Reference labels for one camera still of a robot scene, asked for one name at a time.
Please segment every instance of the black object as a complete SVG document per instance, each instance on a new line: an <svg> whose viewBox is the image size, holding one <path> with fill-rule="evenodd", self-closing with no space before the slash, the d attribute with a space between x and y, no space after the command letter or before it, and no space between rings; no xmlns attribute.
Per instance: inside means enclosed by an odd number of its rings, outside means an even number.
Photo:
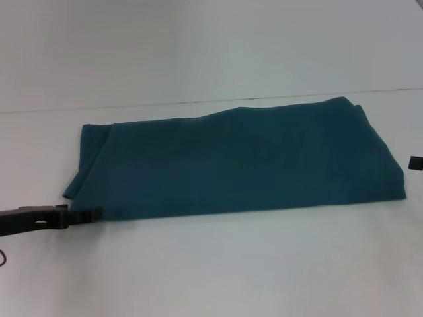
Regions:
<svg viewBox="0 0 423 317"><path fill-rule="evenodd" d="M7 257L6 257L6 254L5 254L2 250L0 250L0 254L1 254L1 256L3 257L3 262L1 262L1 263L0 263L0 267L2 267L3 265L5 265L5 264L6 264L6 262L7 262Z"/></svg>
<svg viewBox="0 0 423 317"><path fill-rule="evenodd" d="M44 229L66 229L71 225L102 219L102 208L70 212L67 205L20 207L0 212L0 236Z"/></svg>
<svg viewBox="0 0 423 317"><path fill-rule="evenodd" d="M408 169L423 170L423 157L410 157Z"/></svg>

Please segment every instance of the white surface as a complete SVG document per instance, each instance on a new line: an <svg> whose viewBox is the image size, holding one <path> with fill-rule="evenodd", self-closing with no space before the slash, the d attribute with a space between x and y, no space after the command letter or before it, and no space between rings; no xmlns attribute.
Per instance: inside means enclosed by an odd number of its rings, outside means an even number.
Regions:
<svg viewBox="0 0 423 317"><path fill-rule="evenodd" d="M423 87L414 0L2 0L0 111Z"/></svg>
<svg viewBox="0 0 423 317"><path fill-rule="evenodd" d="M65 202L85 123L422 88L421 30L413 0L2 0L0 210ZM423 90L342 95L406 201L2 237L0 314L423 316ZM268 99L176 104L234 98Z"/></svg>
<svg viewBox="0 0 423 317"><path fill-rule="evenodd" d="M84 123L334 96L0 115L0 210L60 203ZM423 316L423 91L346 95L406 175L405 201L121 223L0 238L15 316Z"/></svg>

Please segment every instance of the towel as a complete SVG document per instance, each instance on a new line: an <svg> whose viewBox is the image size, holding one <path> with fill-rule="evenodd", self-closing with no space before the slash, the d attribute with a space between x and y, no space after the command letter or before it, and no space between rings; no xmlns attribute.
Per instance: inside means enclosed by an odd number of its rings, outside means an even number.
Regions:
<svg viewBox="0 0 423 317"><path fill-rule="evenodd" d="M405 199L404 174L346 98L84 125L71 211L104 219Z"/></svg>

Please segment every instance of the white backdrop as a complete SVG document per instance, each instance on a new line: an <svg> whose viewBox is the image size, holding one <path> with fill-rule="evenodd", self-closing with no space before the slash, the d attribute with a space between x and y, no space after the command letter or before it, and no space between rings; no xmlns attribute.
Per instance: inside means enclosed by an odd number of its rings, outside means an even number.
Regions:
<svg viewBox="0 0 423 317"><path fill-rule="evenodd" d="M422 27L411 0L3 0L0 210L66 202L85 123L340 95L408 199L2 237L2 315L423 316Z"/></svg>
<svg viewBox="0 0 423 317"><path fill-rule="evenodd" d="M0 111L423 87L415 0L2 0Z"/></svg>

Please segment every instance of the folded fabric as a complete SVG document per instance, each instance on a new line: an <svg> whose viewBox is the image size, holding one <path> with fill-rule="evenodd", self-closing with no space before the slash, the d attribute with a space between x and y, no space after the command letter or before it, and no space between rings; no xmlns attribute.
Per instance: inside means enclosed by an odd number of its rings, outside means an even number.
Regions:
<svg viewBox="0 0 423 317"><path fill-rule="evenodd" d="M404 199L404 174L345 98L84 125L71 210L106 220Z"/></svg>

